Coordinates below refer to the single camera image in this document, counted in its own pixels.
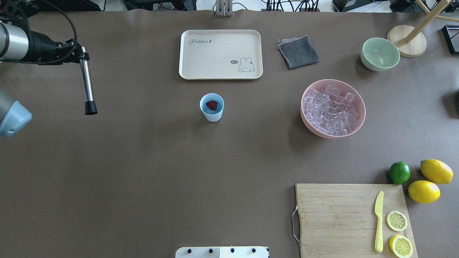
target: pink bowl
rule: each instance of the pink bowl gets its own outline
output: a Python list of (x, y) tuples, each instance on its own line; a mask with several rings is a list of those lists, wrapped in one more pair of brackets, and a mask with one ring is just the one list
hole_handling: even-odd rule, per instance
[[(306, 94), (312, 89), (321, 91), (323, 88), (325, 88), (329, 84), (334, 85), (336, 88), (339, 88), (340, 90), (342, 90), (342, 93), (341, 93), (342, 96), (346, 95), (347, 92), (351, 92), (351, 93), (355, 94), (355, 97), (354, 97), (354, 100), (352, 101), (352, 104), (355, 106), (355, 109), (357, 110), (357, 112), (359, 113), (360, 116), (357, 119), (357, 125), (353, 127), (352, 132), (350, 134), (348, 134), (348, 135), (334, 136), (334, 135), (328, 135), (328, 134), (322, 133), (319, 130), (317, 130), (314, 126), (312, 126), (311, 123), (305, 117), (304, 109), (303, 109), (303, 99), (306, 96)], [(360, 129), (360, 127), (364, 123), (365, 115), (366, 115), (366, 109), (365, 109), (364, 100), (362, 99), (360, 94), (353, 87), (351, 87), (349, 84), (344, 83), (342, 81), (333, 80), (333, 79), (324, 79), (324, 80), (316, 81), (315, 83), (312, 83), (311, 85), (309, 85), (306, 88), (306, 90), (304, 91), (303, 96), (301, 97), (300, 109), (301, 109), (300, 110), (301, 111), (301, 119), (303, 119), (303, 123), (306, 125), (306, 127), (311, 132), (313, 132), (315, 135), (318, 135), (320, 137), (324, 137), (324, 138), (327, 138), (327, 139), (343, 138), (343, 137), (346, 137), (346, 136), (354, 134), (355, 132), (357, 132)]]

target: strawberry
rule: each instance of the strawberry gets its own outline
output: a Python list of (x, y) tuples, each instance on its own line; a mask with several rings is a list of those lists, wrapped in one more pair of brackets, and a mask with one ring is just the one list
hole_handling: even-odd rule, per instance
[(206, 103), (206, 106), (210, 110), (217, 110), (217, 102), (216, 101), (209, 101), (209, 102)]

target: metal bracket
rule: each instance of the metal bracket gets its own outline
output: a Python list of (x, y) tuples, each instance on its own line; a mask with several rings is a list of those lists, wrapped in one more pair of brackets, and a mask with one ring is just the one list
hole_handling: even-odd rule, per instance
[(269, 247), (180, 247), (175, 258), (269, 258)]
[(233, 16), (233, 0), (217, 0), (216, 16)]

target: lemon slice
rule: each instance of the lemon slice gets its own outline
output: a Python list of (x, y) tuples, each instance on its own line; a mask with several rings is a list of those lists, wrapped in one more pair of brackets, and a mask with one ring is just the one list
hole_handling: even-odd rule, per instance
[(402, 235), (393, 235), (389, 239), (392, 253), (399, 258), (408, 258), (413, 254), (413, 245), (410, 240)]
[(405, 215), (399, 211), (389, 212), (386, 219), (389, 227), (398, 232), (405, 230), (408, 225)]

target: white tray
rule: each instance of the white tray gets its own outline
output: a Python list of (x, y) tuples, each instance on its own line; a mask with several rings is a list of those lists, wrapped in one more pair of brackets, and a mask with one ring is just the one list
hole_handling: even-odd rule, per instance
[(263, 73), (255, 30), (187, 30), (180, 40), (179, 74), (186, 80), (257, 79)]

